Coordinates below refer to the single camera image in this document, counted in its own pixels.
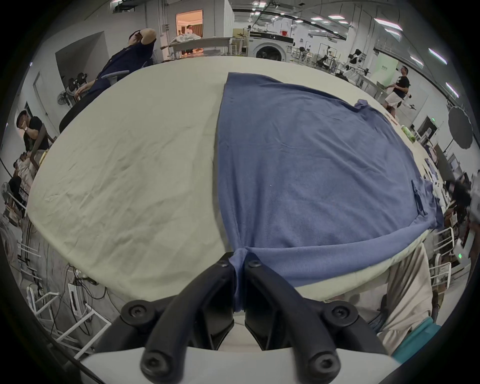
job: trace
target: white shorts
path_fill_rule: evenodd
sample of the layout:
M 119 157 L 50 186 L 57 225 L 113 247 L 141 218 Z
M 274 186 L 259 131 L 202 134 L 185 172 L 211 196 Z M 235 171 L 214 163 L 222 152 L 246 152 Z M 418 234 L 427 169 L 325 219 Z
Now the white shorts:
M 400 101 L 403 101 L 403 99 L 399 95 L 397 95 L 395 92 L 392 92 L 391 94 L 389 94 L 385 99 L 385 103 L 387 103 L 389 106 L 393 108 L 396 108 L 396 105 Z

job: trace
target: man in white shorts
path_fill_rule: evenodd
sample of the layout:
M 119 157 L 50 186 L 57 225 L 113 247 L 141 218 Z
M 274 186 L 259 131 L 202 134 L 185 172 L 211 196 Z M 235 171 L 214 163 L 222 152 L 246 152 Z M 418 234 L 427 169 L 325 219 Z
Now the man in white shorts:
M 408 81 L 407 77 L 408 68 L 402 67 L 400 72 L 402 73 L 402 76 L 398 78 L 397 82 L 386 88 L 393 88 L 393 92 L 386 97 L 385 102 L 382 104 L 385 109 L 388 109 L 388 107 L 396 108 L 397 104 L 400 101 L 403 101 L 408 92 L 408 87 L 410 87 L 410 81 Z

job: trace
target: desk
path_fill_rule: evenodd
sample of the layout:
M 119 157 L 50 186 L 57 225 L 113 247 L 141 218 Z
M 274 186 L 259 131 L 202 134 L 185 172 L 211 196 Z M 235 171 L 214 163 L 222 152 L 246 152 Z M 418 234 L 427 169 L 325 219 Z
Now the desk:
M 292 63 L 217 56 L 135 71 L 69 124 L 34 180 L 29 217 L 68 262 L 119 293 L 156 300 L 178 294 L 230 250 L 218 209 L 215 161 L 228 72 L 271 76 L 352 105 L 366 99 L 389 116 L 359 88 Z M 424 174 L 425 150 L 390 121 Z M 388 267 L 383 263 L 376 273 Z M 355 279 L 344 278 L 341 288 L 371 278 L 356 273 Z M 316 292 L 332 297 L 342 293 L 338 286 L 333 282 Z
M 231 37 L 210 37 L 206 39 L 189 40 L 183 43 L 171 44 L 169 47 L 173 49 L 173 53 L 186 51 L 188 49 L 227 47 L 227 53 L 230 53 Z
M 374 89 L 374 94 L 371 95 L 369 92 L 367 92 L 369 95 L 371 95 L 375 100 L 379 100 L 380 96 L 383 93 L 386 93 L 386 91 L 382 88 L 380 88 L 376 83 L 374 83 L 372 80 L 370 80 L 368 77 L 359 74 L 359 79 L 360 81 L 363 81 L 367 83 L 367 86 L 363 89 L 365 92 L 367 92 L 368 88 L 373 88 Z

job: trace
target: doorway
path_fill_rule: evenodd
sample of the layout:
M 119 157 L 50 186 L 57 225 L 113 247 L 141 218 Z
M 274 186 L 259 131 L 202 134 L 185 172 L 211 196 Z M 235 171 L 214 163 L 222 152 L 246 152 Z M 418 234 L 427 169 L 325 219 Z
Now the doorway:
M 46 88 L 46 84 L 40 72 L 36 76 L 33 83 L 33 91 L 42 110 L 41 120 L 45 124 L 45 128 L 50 128 L 51 132 L 55 132 L 55 135 L 60 135 L 60 131 L 58 128 L 60 122 L 57 121 L 56 116 L 54 116 L 53 114 L 48 114 L 48 111 L 52 111 L 52 106 L 49 101 L 49 93 Z
M 187 26 L 192 26 L 192 31 L 196 35 L 203 37 L 204 34 L 204 11 L 190 11 L 177 13 L 177 36 L 184 35 L 187 32 Z

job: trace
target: person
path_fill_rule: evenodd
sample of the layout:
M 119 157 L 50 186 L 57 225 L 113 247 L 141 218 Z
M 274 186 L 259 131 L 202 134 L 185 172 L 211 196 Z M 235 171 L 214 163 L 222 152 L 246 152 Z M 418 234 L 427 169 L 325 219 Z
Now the person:
M 405 95 L 408 92 L 408 88 L 410 87 L 410 81 L 408 80 L 408 68 L 402 67 L 400 68 L 400 72 L 402 75 L 398 78 L 395 84 L 390 84 L 386 89 L 393 88 L 393 92 L 389 94 L 385 102 L 382 104 L 385 109 L 388 107 L 395 108 L 399 102 L 401 102 Z
M 103 91 L 110 87 L 108 79 L 102 79 L 103 75 L 118 72 L 135 72 L 140 69 L 145 62 L 152 57 L 153 47 L 156 41 L 156 32 L 153 29 L 146 28 L 135 31 L 128 38 L 128 45 L 113 55 L 100 71 L 95 80 L 82 85 L 76 92 L 78 97 L 87 92 L 63 117 L 60 122 L 60 133 L 71 123 L 71 121 L 92 101 L 94 101 Z
M 23 208 L 20 204 L 26 205 L 26 201 L 20 195 L 20 186 L 22 184 L 22 179 L 18 176 L 17 171 L 13 173 L 13 177 L 8 182 L 10 190 L 12 191 L 12 195 L 17 200 L 14 200 L 15 205 L 17 206 L 18 210 L 22 213 L 22 217 L 25 216 L 25 208 Z
M 17 117 L 17 128 L 25 131 L 24 133 L 24 143 L 25 150 L 31 152 L 35 145 L 35 142 L 38 138 L 41 128 L 43 127 L 43 122 L 37 116 L 29 117 L 27 111 L 24 109 L 20 112 Z M 55 142 L 55 139 L 52 139 L 48 133 L 42 139 L 40 146 L 35 153 L 34 159 L 39 164 L 42 154 L 49 148 L 48 141 L 52 143 Z
M 30 188 L 32 187 L 33 184 L 33 177 L 35 173 L 32 173 L 31 170 L 31 161 L 29 158 L 30 154 L 27 153 L 22 153 L 20 155 L 20 158 L 15 161 L 13 164 L 13 167 L 17 171 L 18 176 L 22 179 L 25 185 L 25 190 L 27 193 L 30 193 Z

